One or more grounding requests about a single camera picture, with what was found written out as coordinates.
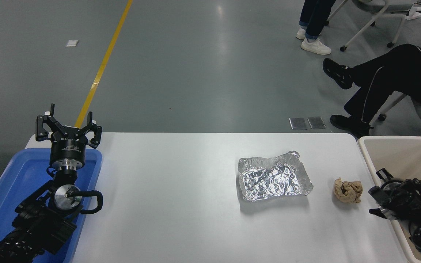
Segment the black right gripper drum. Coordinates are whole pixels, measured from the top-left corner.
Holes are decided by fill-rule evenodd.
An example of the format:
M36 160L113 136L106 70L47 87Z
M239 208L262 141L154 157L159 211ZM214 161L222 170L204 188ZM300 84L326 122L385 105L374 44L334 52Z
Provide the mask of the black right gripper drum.
M390 204L388 205L389 220L418 220L420 218L418 188L421 180L418 178L400 181L393 179L388 182Z

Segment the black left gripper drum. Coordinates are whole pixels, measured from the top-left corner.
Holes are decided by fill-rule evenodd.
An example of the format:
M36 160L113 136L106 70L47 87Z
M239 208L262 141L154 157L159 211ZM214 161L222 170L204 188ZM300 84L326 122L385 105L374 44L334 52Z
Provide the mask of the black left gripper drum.
M54 131L51 135L50 166L61 168L68 160L75 168L85 165L85 150L87 138L77 127L66 127L62 131Z

